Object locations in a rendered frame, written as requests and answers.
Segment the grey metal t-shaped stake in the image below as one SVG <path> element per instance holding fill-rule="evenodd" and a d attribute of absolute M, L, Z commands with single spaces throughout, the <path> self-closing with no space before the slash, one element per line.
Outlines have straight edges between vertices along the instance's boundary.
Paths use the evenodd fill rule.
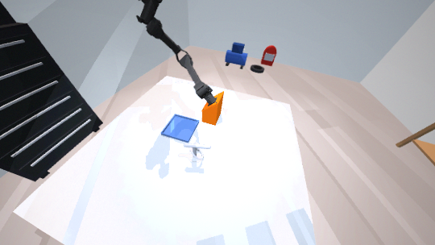
<path fill-rule="evenodd" d="M 202 149 L 210 149 L 211 148 L 209 145 L 190 144 L 190 143 L 185 143 L 184 147 L 192 147 L 193 148 L 193 154 L 195 156 L 197 156 L 197 148 L 202 148 Z"/>

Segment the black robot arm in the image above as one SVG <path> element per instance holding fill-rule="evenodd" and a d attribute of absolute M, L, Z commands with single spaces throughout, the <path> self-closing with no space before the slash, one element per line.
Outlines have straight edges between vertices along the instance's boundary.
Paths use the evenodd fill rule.
<path fill-rule="evenodd" d="M 203 98 L 209 103 L 208 106 L 212 105 L 216 102 L 218 97 L 214 97 L 212 93 L 212 88 L 201 81 L 201 79 L 198 77 L 197 73 L 195 72 L 193 68 L 193 59 L 192 57 L 185 51 L 181 50 L 179 45 L 177 45 L 175 42 L 173 42 L 163 31 L 162 23 L 157 20 L 152 13 L 149 13 L 147 10 L 142 11 L 140 17 L 136 15 L 139 22 L 144 23 L 146 25 L 147 32 L 149 35 L 153 35 L 156 39 L 161 39 L 164 44 L 168 45 L 173 52 L 176 54 L 176 60 L 181 64 L 183 67 L 185 67 L 188 70 L 188 74 L 191 77 L 191 79 L 194 82 L 193 88 L 196 91 L 197 96 L 202 100 Z M 186 55 L 178 59 L 177 53 L 179 51 L 186 52 Z"/>

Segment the blue tray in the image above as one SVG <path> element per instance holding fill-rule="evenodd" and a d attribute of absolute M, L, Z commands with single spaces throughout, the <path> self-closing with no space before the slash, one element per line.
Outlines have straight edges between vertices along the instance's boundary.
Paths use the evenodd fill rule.
<path fill-rule="evenodd" d="M 197 128 L 199 120 L 174 114 L 161 135 L 188 143 Z"/>

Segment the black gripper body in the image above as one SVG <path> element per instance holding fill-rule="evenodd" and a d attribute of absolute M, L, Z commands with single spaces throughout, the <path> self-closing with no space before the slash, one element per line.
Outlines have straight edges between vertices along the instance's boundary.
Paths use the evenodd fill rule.
<path fill-rule="evenodd" d="M 157 10 L 157 7 L 159 3 L 161 3 L 163 0 L 150 0 L 147 5 L 144 4 L 143 9 L 147 10 L 149 13 L 152 13 L 153 16 L 155 16 L 155 12 Z"/>

